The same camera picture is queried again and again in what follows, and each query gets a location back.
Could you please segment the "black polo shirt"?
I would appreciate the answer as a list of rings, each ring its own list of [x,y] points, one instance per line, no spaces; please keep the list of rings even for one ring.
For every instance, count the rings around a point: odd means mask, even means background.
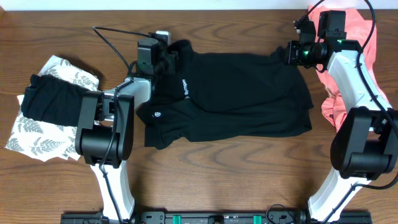
[[[136,112],[145,146],[165,149],[180,138],[290,137],[312,129],[310,92],[298,68],[284,62],[282,47],[269,55],[200,54],[180,40],[169,49],[178,54],[176,74],[164,75]]]

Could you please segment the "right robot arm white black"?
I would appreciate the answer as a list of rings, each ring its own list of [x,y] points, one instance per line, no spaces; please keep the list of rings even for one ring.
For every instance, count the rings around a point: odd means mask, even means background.
[[[397,162],[397,111],[380,94],[365,65],[365,46],[348,40],[344,11],[324,11],[318,25],[307,15],[294,21],[298,40],[288,43],[285,62],[322,65],[338,86],[346,118],[330,149],[331,171],[297,215],[297,223],[334,223],[362,188]]]

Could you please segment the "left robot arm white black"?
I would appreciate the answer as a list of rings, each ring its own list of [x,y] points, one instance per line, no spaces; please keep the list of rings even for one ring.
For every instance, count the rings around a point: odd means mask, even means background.
[[[134,134],[134,111],[148,102],[155,83],[176,72],[178,54],[170,52],[170,33],[157,31],[137,43],[137,60],[113,89],[84,94],[75,137],[76,152],[98,180],[103,211],[94,223],[132,223],[135,200],[129,189],[126,161]]]

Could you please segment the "salmon pink shirt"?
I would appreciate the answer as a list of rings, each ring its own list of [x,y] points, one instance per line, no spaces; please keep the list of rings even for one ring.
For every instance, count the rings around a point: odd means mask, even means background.
[[[347,38],[358,40],[360,44],[364,44],[371,30],[372,21],[365,20],[360,13],[353,9],[346,9],[345,31]],[[372,37],[365,47],[364,56],[366,68],[373,81],[376,81],[373,71],[373,63],[376,61],[377,52],[377,31],[375,30]],[[317,72],[318,78],[328,92],[328,97],[321,105],[322,115],[335,127],[336,130],[341,128],[346,118],[346,108],[339,92],[338,86],[334,79],[327,71]]]

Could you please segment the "folded black garment on bag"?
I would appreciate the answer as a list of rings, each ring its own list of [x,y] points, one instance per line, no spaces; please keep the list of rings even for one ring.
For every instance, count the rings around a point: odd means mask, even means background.
[[[76,127],[87,91],[51,75],[32,75],[30,86],[24,92],[21,111],[23,116],[35,121]]]

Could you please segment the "white fern print drawstring bag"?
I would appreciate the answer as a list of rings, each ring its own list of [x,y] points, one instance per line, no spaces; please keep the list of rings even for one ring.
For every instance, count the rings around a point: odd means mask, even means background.
[[[39,75],[51,75],[91,91],[98,89],[96,76],[72,65],[68,60],[51,56]],[[56,157],[78,160],[75,150],[76,127],[34,121],[18,112],[6,149],[25,154],[43,162]]]

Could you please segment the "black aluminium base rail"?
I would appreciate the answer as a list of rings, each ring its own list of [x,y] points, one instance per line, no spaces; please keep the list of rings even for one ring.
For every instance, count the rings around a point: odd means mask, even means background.
[[[133,212],[130,219],[123,223],[131,224],[289,224],[289,223],[323,223],[311,219],[305,210],[292,210],[285,207],[272,206],[265,213],[172,213],[165,211]],[[60,218],[61,224],[119,223],[111,221],[102,212],[98,213],[66,213]],[[342,212],[337,224],[372,224],[369,212]]]

